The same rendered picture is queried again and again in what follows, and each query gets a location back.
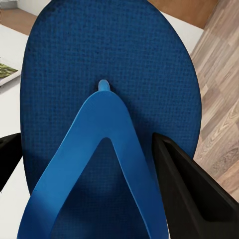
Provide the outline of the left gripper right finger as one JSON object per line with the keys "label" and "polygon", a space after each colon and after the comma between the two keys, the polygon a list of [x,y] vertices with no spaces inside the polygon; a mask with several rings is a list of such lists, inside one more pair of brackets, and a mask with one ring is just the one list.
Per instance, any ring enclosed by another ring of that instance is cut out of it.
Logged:
{"label": "left gripper right finger", "polygon": [[239,239],[239,203],[171,138],[151,151],[170,239]]}

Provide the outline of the sandal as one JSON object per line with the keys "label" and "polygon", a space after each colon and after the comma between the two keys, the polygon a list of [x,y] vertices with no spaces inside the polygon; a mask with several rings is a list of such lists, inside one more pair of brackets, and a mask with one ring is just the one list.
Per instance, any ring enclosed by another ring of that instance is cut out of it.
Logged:
{"label": "sandal", "polygon": [[30,199],[17,239],[170,239],[152,134],[194,159],[200,87],[148,0],[51,0],[28,37],[19,91]]}

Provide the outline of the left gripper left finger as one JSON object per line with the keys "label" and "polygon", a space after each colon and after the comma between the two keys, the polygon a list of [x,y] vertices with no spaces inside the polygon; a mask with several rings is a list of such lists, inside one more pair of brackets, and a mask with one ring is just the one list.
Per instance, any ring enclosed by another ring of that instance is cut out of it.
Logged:
{"label": "left gripper left finger", "polygon": [[0,138],[0,192],[22,158],[21,133]]}

